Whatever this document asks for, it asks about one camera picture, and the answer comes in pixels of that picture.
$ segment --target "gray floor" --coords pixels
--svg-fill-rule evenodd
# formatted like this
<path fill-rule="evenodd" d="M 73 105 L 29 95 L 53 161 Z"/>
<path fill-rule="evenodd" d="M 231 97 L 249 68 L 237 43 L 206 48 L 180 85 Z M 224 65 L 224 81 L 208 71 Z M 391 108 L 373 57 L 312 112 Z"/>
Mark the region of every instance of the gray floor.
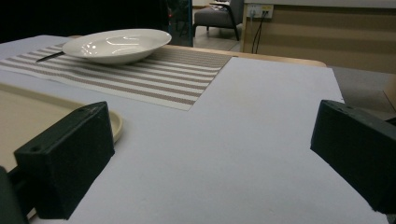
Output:
<path fill-rule="evenodd" d="M 239 41 L 236 40 L 232 29 L 209 28 L 198 26 L 193 39 L 195 48 L 221 49 L 239 51 Z M 393 74 L 333 67 L 341 93 L 346 104 L 361 108 L 380 119 L 396 117 L 396 111 L 383 92 L 389 78 Z"/>

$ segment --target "tray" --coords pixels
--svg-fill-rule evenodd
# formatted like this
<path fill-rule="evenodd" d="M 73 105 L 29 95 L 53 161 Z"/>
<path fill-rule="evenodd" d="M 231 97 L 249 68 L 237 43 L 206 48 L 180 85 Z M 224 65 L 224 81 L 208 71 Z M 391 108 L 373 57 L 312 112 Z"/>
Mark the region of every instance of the tray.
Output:
<path fill-rule="evenodd" d="M 0 83 L 0 165 L 10 171 L 13 152 L 84 104 Z M 122 132 L 122 118 L 109 111 L 114 142 Z"/>

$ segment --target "striped placemat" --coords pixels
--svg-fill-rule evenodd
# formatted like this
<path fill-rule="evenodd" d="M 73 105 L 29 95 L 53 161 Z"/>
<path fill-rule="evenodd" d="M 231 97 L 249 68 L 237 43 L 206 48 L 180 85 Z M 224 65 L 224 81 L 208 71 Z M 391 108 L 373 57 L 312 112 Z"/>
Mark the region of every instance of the striped placemat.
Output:
<path fill-rule="evenodd" d="M 35 61 L 62 50 L 62 45 L 0 61 L 0 69 L 114 94 L 138 101 L 189 110 L 231 56 L 160 48 L 128 65 L 102 65 L 63 55 Z"/>

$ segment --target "wall socket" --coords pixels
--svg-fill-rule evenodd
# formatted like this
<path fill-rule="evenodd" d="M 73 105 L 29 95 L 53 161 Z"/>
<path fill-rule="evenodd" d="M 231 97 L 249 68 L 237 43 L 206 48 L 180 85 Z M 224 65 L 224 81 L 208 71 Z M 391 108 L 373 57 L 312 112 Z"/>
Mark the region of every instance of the wall socket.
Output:
<path fill-rule="evenodd" d="M 250 13 L 254 13 L 253 18 L 261 18 L 262 12 L 267 11 L 265 19 L 272 19 L 274 12 L 274 5 L 263 5 L 263 4 L 247 4 L 247 16 L 250 17 Z"/>

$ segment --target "black cable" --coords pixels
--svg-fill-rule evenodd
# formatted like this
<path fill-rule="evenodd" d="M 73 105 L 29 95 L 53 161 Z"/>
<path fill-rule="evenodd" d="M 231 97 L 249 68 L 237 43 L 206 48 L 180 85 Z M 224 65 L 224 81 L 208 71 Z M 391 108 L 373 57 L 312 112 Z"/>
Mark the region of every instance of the black cable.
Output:
<path fill-rule="evenodd" d="M 256 38 L 257 38 L 257 35 L 258 35 L 259 39 L 257 41 L 257 46 L 256 46 L 256 54 L 257 54 L 257 50 L 259 49 L 260 36 L 262 35 L 262 22 L 264 21 L 264 18 L 267 15 L 267 13 L 268 13 L 267 11 L 264 11 L 262 13 L 262 20 L 260 21 L 260 25 L 259 25 L 259 28 L 257 29 L 256 34 L 254 35 L 253 44 L 251 46 L 251 53 L 254 53 L 254 44 L 256 42 Z"/>

